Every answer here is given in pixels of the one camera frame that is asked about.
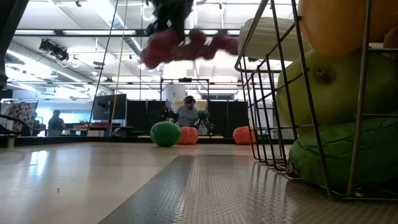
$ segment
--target ceiling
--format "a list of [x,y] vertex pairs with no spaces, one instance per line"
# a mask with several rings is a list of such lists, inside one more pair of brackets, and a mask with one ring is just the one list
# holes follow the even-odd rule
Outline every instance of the ceiling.
[[[30,0],[24,16],[19,24],[18,29],[22,30],[83,30],[89,32],[90,30],[106,29],[109,30],[110,21],[117,0],[80,0],[81,7],[76,5],[76,0]],[[261,0],[197,0],[197,6],[193,8],[193,12],[186,20],[186,29],[199,27],[200,29],[239,29],[248,19],[253,18]],[[290,0],[275,0],[278,17],[291,19],[292,9]],[[145,29],[148,24],[153,22],[152,16],[153,8],[145,5],[145,0],[120,0],[117,5],[117,17],[122,23],[125,23],[126,29]],[[263,14],[265,17],[271,17],[272,11],[268,6]],[[49,39],[52,43],[67,48],[70,55],[68,62],[61,63],[55,60],[53,56],[44,54],[39,50],[39,45],[42,39]],[[144,48],[147,45],[147,37],[134,37],[136,46]],[[15,46],[27,49],[27,52],[33,53],[35,57],[30,56],[30,53],[24,54],[26,57],[32,57],[36,63],[43,63],[61,71],[61,75],[57,77],[58,82],[75,82],[77,80],[83,82],[97,82],[99,75],[95,70],[96,65],[94,61],[102,62],[105,56],[105,49],[107,54],[105,57],[105,66],[102,74],[102,80],[112,78],[116,81],[119,74],[121,82],[159,82],[163,75],[165,78],[182,78],[182,77],[199,77],[199,78],[217,78],[217,82],[223,82],[222,77],[226,77],[225,82],[231,82],[231,79],[240,78],[241,74],[234,70],[236,57],[218,52],[213,60],[204,61],[197,60],[195,66],[193,62],[172,62],[167,65],[161,65],[155,70],[148,70],[141,65],[139,56],[132,50],[128,44],[124,43],[122,47],[122,38],[119,37],[46,37],[41,36],[15,36],[13,43]],[[255,68],[257,63],[250,63],[248,67]],[[280,69],[278,61],[272,61],[271,68]],[[14,76],[12,81],[41,81],[46,82],[38,72],[34,77],[18,78]],[[37,89],[38,84],[30,85]],[[79,85],[81,89],[73,91],[80,91],[89,88],[88,85]],[[141,88],[156,89],[159,84],[141,85]],[[103,85],[100,90],[108,93],[116,88],[116,85]],[[118,89],[135,89],[137,85],[119,85]],[[238,85],[230,85],[228,88],[240,89]],[[94,94],[94,88],[86,91],[84,94]]]

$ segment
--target person wearing headset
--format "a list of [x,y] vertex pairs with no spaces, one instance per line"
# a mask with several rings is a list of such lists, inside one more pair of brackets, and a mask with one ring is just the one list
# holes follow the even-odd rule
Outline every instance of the person wearing headset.
[[178,115],[177,124],[180,127],[195,127],[198,121],[198,110],[194,107],[196,100],[193,96],[184,98],[184,105],[180,106],[175,114]]

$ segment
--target ductwork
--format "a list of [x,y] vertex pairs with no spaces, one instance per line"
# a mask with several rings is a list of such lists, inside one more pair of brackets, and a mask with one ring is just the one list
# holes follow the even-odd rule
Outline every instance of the ductwork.
[[[62,66],[58,65],[55,62],[52,62],[51,60],[42,57],[41,55],[34,53],[30,50],[27,50],[26,48],[20,46],[19,44],[16,44],[15,42],[11,42],[7,55],[10,55],[9,58],[18,58],[18,60],[10,61],[9,63],[15,63],[15,64],[21,64],[21,61],[24,61],[23,57],[27,57],[31,60],[38,61],[37,62],[37,67],[42,67],[43,69],[48,70],[49,72],[52,72],[57,78],[57,80],[63,80],[65,78],[68,78],[69,80],[73,80],[74,82],[93,82],[93,80],[80,75],[68,68],[63,68]],[[113,90],[109,89],[105,86],[99,86],[99,90],[103,91],[107,95],[112,95]]]
[[[124,26],[124,22],[120,15],[116,12],[114,22],[113,14],[115,11],[115,5],[112,0],[87,0],[93,7],[93,9],[98,13],[99,16],[107,23],[109,27],[113,29],[128,29]],[[130,47],[130,49],[138,56],[141,55],[141,46],[132,37],[123,37],[122,40]]]

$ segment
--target wire basket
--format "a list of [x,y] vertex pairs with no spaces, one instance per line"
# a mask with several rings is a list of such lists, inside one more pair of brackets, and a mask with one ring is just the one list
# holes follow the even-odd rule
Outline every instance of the wire basket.
[[[303,42],[302,42],[302,36],[301,36],[301,31],[300,31],[300,24],[299,21],[301,20],[301,17],[298,16],[297,13],[297,8],[296,8],[296,1],[291,0],[292,2],[292,10],[293,10],[293,18],[294,18],[294,23],[287,29],[286,33],[280,36],[279,33],[279,28],[278,28],[278,21],[277,21],[277,13],[275,9],[275,2],[274,0],[262,0],[259,8],[256,12],[256,15],[253,19],[253,22],[251,24],[251,27],[249,29],[249,32],[246,36],[246,39],[244,40],[243,47],[241,50],[241,53],[239,54],[239,57],[236,61],[235,64],[235,69],[241,73],[241,80],[242,80],[242,88],[243,88],[243,95],[244,95],[244,100],[246,102],[246,111],[248,112],[248,121],[249,124],[252,122],[254,129],[250,131],[254,131],[257,141],[255,144],[252,144],[252,152],[253,156],[256,160],[259,162],[269,166],[273,167],[277,171],[281,172],[286,172],[291,169],[286,152],[285,152],[285,145],[284,145],[284,140],[282,137],[282,130],[284,129],[291,129],[294,135],[294,140],[297,140],[297,128],[312,128],[315,134],[315,139],[317,142],[317,148],[319,152],[319,158],[321,162],[321,167],[322,167],[322,173],[323,173],[323,178],[324,178],[324,187],[328,193],[329,196],[331,196],[334,199],[341,199],[341,200],[359,200],[359,201],[389,201],[389,202],[396,202],[398,201],[398,193],[393,192],[391,189],[389,189],[392,185],[396,185],[396,183],[388,183],[389,187],[383,186],[366,186],[366,187],[361,187],[361,188],[356,188],[354,184],[355,180],[355,172],[356,172],[356,166],[358,163],[358,152],[359,152],[359,143],[361,141],[361,127],[362,127],[362,122],[364,118],[398,118],[397,114],[364,114],[363,113],[363,106],[364,106],[364,94],[365,94],[365,83],[366,83],[366,75],[367,75],[367,65],[368,65],[368,55],[373,54],[373,53],[392,53],[392,52],[398,52],[398,49],[370,49],[369,48],[369,30],[370,30],[370,13],[371,13],[371,6],[372,6],[372,1],[371,0],[363,0],[366,1],[366,16],[365,16],[365,30],[364,30],[364,38],[363,38],[363,51],[362,51],[362,57],[361,57],[361,76],[360,76],[360,83],[359,83],[359,93],[358,93],[358,108],[357,108],[357,116],[356,116],[356,131],[355,131],[355,136],[354,136],[354,147],[353,147],[353,155],[352,155],[352,161],[351,161],[351,169],[349,171],[349,181],[348,185],[346,186],[346,190],[336,190],[332,189],[331,185],[329,184],[329,175],[328,175],[328,167],[326,165],[325,161],[325,155],[322,149],[322,144],[321,144],[321,137],[320,137],[320,132],[319,132],[319,126],[317,122],[317,116],[315,114],[315,109],[314,109],[314,104],[313,104],[313,98],[312,98],[312,92],[310,88],[310,81],[308,79],[308,68],[307,64],[305,61],[305,55],[304,55],[304,49],[303,49]],[[250,70],[247,69],[246,66],[246,60],[247,57],[245,56],[245,52],[248,48],[249,42],[253,36],[253,33],[260,21],[260,18],[270,2],[271,4],[271,10],[272,10],[272,17],[274,21],[274,27],[275,27],[275,35],[277,39],[277,43],[275,43],[275,46],[271,49],[271,51],[266,54],[266,57],[261,61],[261,63],[257,66],[255,70]],[[300,75],[297,75],[293,79],[289,80],[287,79],[287,75],[285,72],[285,63],[284,63],[284,55],[282,51],[282,42],[283,40],[290,34],[292,30],[296,30],[297,33],[297,42],[298,42],[298,50],[299,50],[299,55],[301,58],[301,64],[302,64],[302,73]],[[271,70],[269,62],[270,58],[269,56],[275,51],[279,51],[280,55],[280,65],[282,67],[282,70]],[[267,69],[266,70],[261,70],[261,67],[263,65],[266,65]],[[286,85],[282,85],[280,87],[275,87],[274,83],[274,73],[280,73],[282,72],[284,83]],[[267,75],[269,80],[270,80],[270,88],[264,88],[264,85],[262,83],[262,76]],[[257,76],[259,79],[259,88],[256,88],[256,85],[254,84],[254,77]],[[297,126],[295,124],[294,116],[293,116],[293,108],[292,108],[292,101],[290,99],[290,92],[289,92],[289,84],[292,82],[296,81],[299,78],[303,78],[305,82],[305,88],[307,91],[308,95],[308,103],[310,107],[310,112],[311,112],[311,117],[312,117],[312,124],[308,125],[300,125]],[[260,90],[261,95],[257,96],[256,90]],[[264,94],[264,90],[270,90],[270,93]],[[279,119],[279,113],[278,109],[276,107],[276,102],[275,102],[275,96],[277,91],[285,91],[287,95],[287,105],[289,109],[289,114],[290,114],[290,122],[291,126],[281,126],[281,122]],[[272,97],[273,100],[273,107],[272,108],[267,108],[266,106],[266,101],[265,99],[267,97]],[[276,127],[270,126],[270,121],[269,117],[267,114],[267,110],[272,109],[275,114],[275,121],[276,121]],[[261,124],[261,113],[260,110],[264,110],[263,114],[265,116],[266,123]],[[278,140],[277,143],[279,145],[279,148],[276,150],[275,147],[273,146],[273,143],[275,142],[275,139],[272,139],[272,134],[271,132],[276,131],[278,135]],[[268,138],[265,139],[263,134],[267,134]],[[269,147],[271,149],[271,156],[267,155],[266,152],[266,144],[269,144]]]

